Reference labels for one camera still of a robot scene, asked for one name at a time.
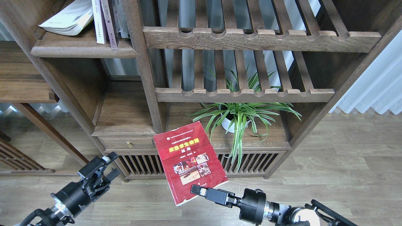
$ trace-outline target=drawer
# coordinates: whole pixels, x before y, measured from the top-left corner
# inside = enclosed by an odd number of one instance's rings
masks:
[[[155,149],[152,137],[99,137],[106,149]]]

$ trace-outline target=drawer knob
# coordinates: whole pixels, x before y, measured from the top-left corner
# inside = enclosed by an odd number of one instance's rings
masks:
[[[126,141],[126,143],[127,143],[127,147],[128,147],[128,148],[132,148],[132,147],[133,147],[133,144],[132,144],[130,141]]]

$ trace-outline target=book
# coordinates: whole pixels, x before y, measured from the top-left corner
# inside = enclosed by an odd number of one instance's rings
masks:
[[[113,12],[116,15],[116,30],[122,39],[129,39],[127,23],[124,17],[123,4],[121,0],[113,0]]]
[[[92,10],[94,12],[96,43],[105,44],[107,38],[107,30],[101,0],[92,0]]]
[[[91,0],[75,0],[39,26],[59,35],[77,35],[93,19]]]
[[[113,13],[112,0],[100,0],[103,9],[103,15],[105,17],[107,34],[109,36],[110,47],[117,49],[120,41],[120,33],[116,30],[116,20]]]
[[[199,121],[157,134],[154,140],[176,206],[197,197],[190,192],[193,184],[215,188],[228,182]]]

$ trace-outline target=potted plant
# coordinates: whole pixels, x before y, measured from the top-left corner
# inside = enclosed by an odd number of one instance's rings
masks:
[[[237,76],[233,71],[233,74],[236,82],[233,83],[230,80],[226,79],[226,86],[230,91],[236,92],[238,86]],[[274,72],[268,74],[268,78],[271,77]],[[258,74],[255,73],[253,76],[248,77],[248,86],[250,89],[254,89],[256,92],[261,91],[261,86],[258,81]],[[280,89],[280,86],[271,86],[271,88]],[[189,114],[189,116],[195,116],[193,121],[198,121],[204,117],[210,117],[207,126],[205,127],[205,131],[208,131],[211,128],[210,140],[212,139],[212,134],[217,126],[222,124],[228,124],[224,128],[227,132],[231,132],[233,129],[234,138],[232,143],[232,151],[229,155],[229,158],[232,157],[232,163],[234,163],[236,156],[238,156],[237,170],[240,168],[240,163],[242,161],[242,137],[245,129],[248,124],[251,122],[251,130],[257,136],[265,136],[264,140],[268,137],[268,130],[271,122],[275,122],[270,115],[279,115],[278,113],[272,110],[286,111],[293,113],[299,120],[301,114],[292,109],[293,105],[291,103],[212,103],[212,104],[204,104],[201,103],[204,109],[195,112],[193,114]],[[262,121],[262,123],[266,127],[266,133],[257,134],[257,126],[255,120],[258,119]]]

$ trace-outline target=wooden floor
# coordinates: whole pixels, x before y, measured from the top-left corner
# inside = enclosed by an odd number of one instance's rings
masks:
[[[56,128],[67,127],[62,134],[78,150],[88,157],[96,154],[71,116],[52,117]],[[12,126],[1,116],[0,123]],[[19,136],[16,147],[49,154],[42,161],[45,167],[78,167],[45,135],[29,129],[3,131],[14,131],[12,138]],[[14,225],[37,208],[53,206],[50,193],[78,180],[78,176],[0,176],[0,224]],[[269,201],[285,205],[316,199],[360,226],[401,226],[402,115],[328,114],[270,179],[235,178],[220,188],[242,196],[246,187],[262,189]],[[76,218],[76,225],[251,225],[239,221],[238,214],[237,208],[203,198],[175,207],[166,180],[123,183],[117,178],[110,191]]]

